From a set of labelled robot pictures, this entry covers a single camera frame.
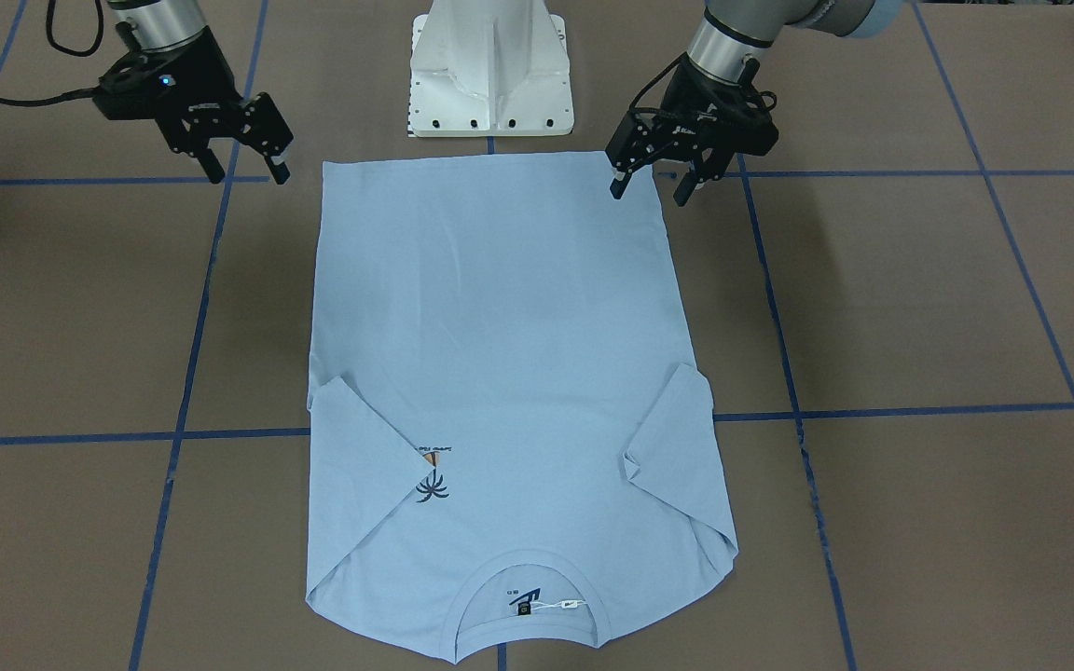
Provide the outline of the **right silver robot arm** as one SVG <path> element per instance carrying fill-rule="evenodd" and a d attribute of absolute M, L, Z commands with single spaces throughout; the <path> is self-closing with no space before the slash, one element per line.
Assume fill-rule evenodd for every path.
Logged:
<path fill-rule="evenodd" d="M 95 86 L 110 120 L 154 120 L 168 149 L 195 159 L 213 184 L 226 171 L 212 138 L 234 138 L 264 158 L 274 183 L 290 177 L 284 152 L 294 140 L 267 93 L 241 94 L 226 56 L 195 1 L 110 1 L 127 55 Z"/>

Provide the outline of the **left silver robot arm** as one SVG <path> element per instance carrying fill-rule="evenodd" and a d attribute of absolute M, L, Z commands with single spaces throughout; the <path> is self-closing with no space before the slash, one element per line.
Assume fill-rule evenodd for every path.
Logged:
<path fill-rule="evenodd" d="M 673 195 L 682 207 L 703 183 L 722 179 L 732 158 L 767 156 L 779 138 L 778 98 L 754 79 L 781 30 L 866 38 L 900 9 L 900 1 L 708 1 L 690 47 L 632 98 L 606 145 L 611 195 L 621 199 L 638 171 L 672 161 L 686 167 Z"/>

